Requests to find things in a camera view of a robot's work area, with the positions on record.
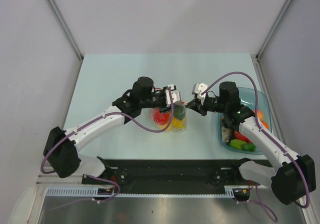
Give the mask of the green toy lime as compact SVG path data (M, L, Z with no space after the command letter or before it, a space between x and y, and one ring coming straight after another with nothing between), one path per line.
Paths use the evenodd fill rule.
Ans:
M186 113L185 113L185 107L184 105L176 105L175 108L174 108L174 113L173 113L173 116L175 119L177 120L183 120L186 116Z

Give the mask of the yellow toy lemon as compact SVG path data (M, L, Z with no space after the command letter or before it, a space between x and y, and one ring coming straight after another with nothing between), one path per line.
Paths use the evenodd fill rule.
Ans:
M172 126L176 129L185 129L186 128L186 121L187 118L185 117L184 119L176 119L174 118L172 120Z

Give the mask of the clear orange-zipper zip bag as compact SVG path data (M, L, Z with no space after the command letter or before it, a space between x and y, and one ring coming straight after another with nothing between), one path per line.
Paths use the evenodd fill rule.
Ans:
M187 115L185 102L182 101L175 104L173 111L173 119L166 131L186 129ZM149 109L148 117L158 129L164 129L165 127L167 127L169 121L171 120L171 108L169 107L166 110L161 110L160 108Z

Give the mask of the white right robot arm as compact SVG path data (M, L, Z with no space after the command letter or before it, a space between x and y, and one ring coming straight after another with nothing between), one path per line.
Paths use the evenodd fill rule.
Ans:
M234 82L219 85L219 96L209 97L209 87L196 83L193 100L187 108L202 116L208 112L222 113L225 124L249 139L267 158L271 167L244 160L231 171L231 180L243 184L252 180L270 188L276 198L288 205L305 197L302 208L310 205L310 193L316 189L315 162L309 155L301 156L277 139L259 120L257 111L241 103L239 89Z

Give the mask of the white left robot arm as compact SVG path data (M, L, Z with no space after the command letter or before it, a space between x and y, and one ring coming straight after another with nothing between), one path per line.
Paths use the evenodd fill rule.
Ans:
M122 96L113 101L111 106L93 119L67 130L62 130L60 127L53 128L43 152L41 172L55 173L60 178L78 173L93 176L101 184L108 182L110 171L102 159L80 155L80 152L102 134L130 121L144 128L135 120L142 109L174 109L174 102L179 99L176 87L168 85L157 90L153 83L149 77L140 77L131 89L126 90Z

